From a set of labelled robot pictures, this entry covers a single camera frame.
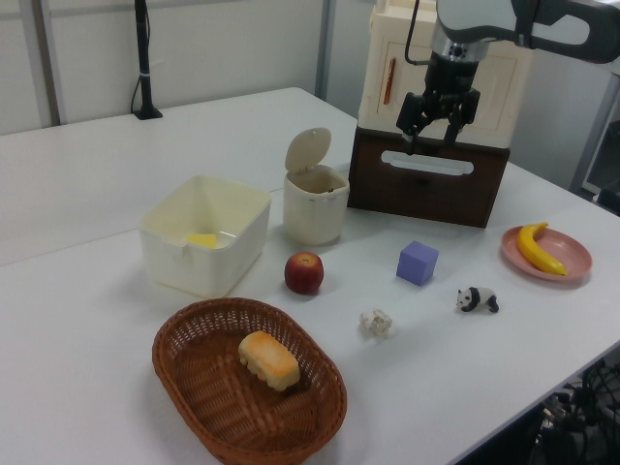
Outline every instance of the black stand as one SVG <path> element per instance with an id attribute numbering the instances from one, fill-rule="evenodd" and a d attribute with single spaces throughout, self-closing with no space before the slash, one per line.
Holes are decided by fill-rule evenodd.
<path id="1" fill-rule="evenodd" d="M 161 118 L 162 113 L 153 107 L 153 99 L 151 97 L 146 0 L 136 0 L 136 31 L 138 33 L 139 86 L 142 92 L 142 108 L 134 111 L 134 115 L 142 120 Z"/>

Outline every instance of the white plastic bin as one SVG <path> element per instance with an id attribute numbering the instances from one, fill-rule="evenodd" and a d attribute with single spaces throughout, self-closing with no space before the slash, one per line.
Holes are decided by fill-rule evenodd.
<path id="1" fill-rule="evenodd" d="M 284 226 L 302 244 L 324 244 L 342 231 L 349 180 L 333 168 L 318 165 L 330 144 L 329 129 L 309 129 L 293 139 L 287 153 Z"/>
<path id="2" fill-rule="evenodd" d="M 263 249 L 270 205 L 268 192 L 192 177 L 139 221 L 146 273 L 193 295 L 225 295 Z M 191 233 L 214 233 L 215 248 L 188 242 Z"/>

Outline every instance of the toy panda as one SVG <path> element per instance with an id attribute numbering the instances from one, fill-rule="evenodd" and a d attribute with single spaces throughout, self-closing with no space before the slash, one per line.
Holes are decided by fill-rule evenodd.
<path id="1" fill-rule="evenodd" d="M 463 312 L 471 312 L 480 304 L 488 306 L 491 313 L 497 313 L 500 309 L 497 304 L 497 295 L 488 288 L 469 288 L 465 291 L 458 290 L 456 306 Z"/>

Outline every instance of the banana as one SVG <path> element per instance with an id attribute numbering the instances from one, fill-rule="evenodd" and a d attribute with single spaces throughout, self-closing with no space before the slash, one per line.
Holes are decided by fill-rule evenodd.
<path id="1" fill-rule="evenodd" d="M 536 242 L 536 234 L 547 226 L 548 223 L 523 226 L 519 230 L 516 245 L 523 256 L 536 268 L 546 273 L 566 276 L 568 273 L 564 265 L 551 254 L 544 251 Z"/>

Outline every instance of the purple cube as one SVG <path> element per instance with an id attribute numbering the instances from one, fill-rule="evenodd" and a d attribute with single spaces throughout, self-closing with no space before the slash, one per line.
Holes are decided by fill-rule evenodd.
<path id="1" fill-rule="evenodd" d="M 433 275 L 438 257 L 438 250 L 414 240 L 400 252 L 396 276 L 421 286 Z"/>

